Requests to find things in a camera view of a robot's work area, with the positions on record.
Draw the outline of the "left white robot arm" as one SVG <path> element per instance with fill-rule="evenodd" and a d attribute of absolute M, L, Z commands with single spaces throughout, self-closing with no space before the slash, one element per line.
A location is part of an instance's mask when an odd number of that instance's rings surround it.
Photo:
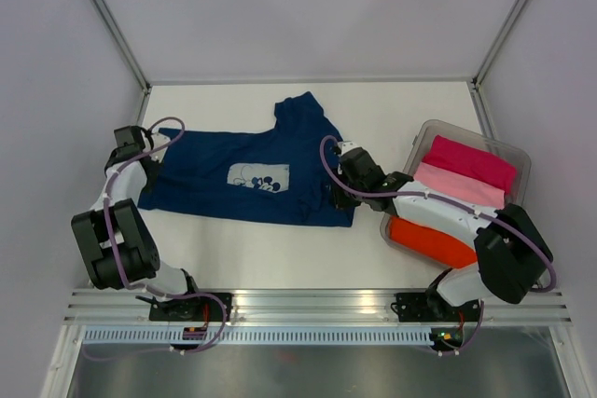
<path fill-rule="evenodd" d="M 203 309 L 190 274 L 160 258 L 138 202 L 157 180 L 160 160 L 150 130 L 128 126 L 114 131 L 116 148 L 104 166 L 105 182 L 89 210 L 71 220 L 78 250 L 93 287 L 153 295 L 146 302 L 155 309 L 192 320 Z"/>

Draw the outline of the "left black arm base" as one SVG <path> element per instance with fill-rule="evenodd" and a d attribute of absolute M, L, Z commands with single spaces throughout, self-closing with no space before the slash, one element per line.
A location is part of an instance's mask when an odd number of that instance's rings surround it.
<path fill-rule="evenodd" d="M 213 293 L 218 299 L 195 297 L 159 301 L 146 299 L 150 305 L 148 319 L 151 322 L 227 322 L 232 311 L 232 293 Z"/>

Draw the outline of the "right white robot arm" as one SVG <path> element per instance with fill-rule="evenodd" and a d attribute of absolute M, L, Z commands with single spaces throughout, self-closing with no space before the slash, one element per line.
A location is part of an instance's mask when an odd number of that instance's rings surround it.
<path fill-rule="evenodd" d="M 403 247 L 444 267 L 423 293 L 432 316 L 446 319 L 488 298 L 518 305 L 556 288 L 553 254 L 520 205 L 494 208 L 442 194 L 406 173 L 384 172 L 364 148 L 332 137 L 319 156 L 337 208 L 366 204 L 389 224 L 402 220 L 425 231 L 422 241 L 398 234 Z"/>

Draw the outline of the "blue t-shirt with print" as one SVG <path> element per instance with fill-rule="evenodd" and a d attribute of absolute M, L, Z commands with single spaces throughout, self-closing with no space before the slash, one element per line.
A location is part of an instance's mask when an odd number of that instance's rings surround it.
<path fill-rule="evenodd" d="M 160 128 L 173 140 L 157 180 L 139 198 L 161 210 L 276 225 L 349 227 L 354 209 L 332 200 L 333 151 L 321 141 L 340 137 L 323 107 L 306 92 L 277 103 L 275 124 L 261 133 Z"/>

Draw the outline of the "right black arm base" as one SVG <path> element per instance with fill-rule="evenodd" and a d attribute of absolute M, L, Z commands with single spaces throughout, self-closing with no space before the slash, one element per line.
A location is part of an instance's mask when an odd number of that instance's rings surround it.
<path fill-rule="evenodd" d="M 472 323 L 480 317 L 479 301 L 454 307 L 425 292 L 396 293 L 390 308 L 402 323 Z"/>

